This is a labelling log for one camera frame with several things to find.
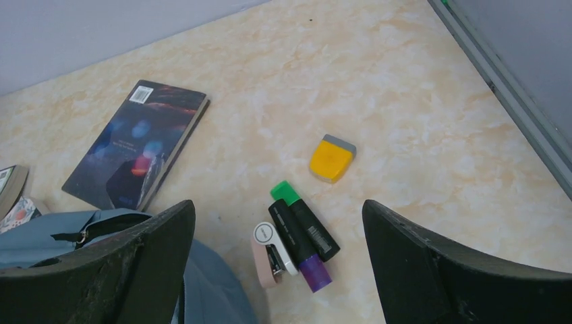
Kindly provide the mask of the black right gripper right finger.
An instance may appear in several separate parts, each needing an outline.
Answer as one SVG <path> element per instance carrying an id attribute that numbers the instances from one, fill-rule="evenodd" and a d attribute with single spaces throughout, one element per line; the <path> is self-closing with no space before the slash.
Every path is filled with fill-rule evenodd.
<path id="1" fill-rule="evenodd" d="M 571 275 L 480 252 L 368 199 L 366 244 L 387 323 L 570 323 Z"/>

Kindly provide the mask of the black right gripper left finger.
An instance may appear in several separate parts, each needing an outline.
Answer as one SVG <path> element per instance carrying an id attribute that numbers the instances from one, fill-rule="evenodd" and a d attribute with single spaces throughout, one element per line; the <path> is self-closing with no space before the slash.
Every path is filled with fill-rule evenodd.
<path id="1" fill-rule="evenodd" d="M 1 234 L 2 323 L 169 323 L 196 211 L 52 213 Z"/>

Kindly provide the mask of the blue grey backpack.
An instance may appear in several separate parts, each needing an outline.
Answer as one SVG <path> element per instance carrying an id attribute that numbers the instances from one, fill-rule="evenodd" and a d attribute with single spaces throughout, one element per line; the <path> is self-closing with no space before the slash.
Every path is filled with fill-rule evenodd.
<path id="1" fill-rule="evenodd" d="M 130 209 L 51 213 L 1 234 L 1 268 L 31 267 L 94 244 L 150 218 Z M 198 240 L 192 242 L 183 290 L 172 323 L 257 323 L 256 314 L 228 264 Z"/>

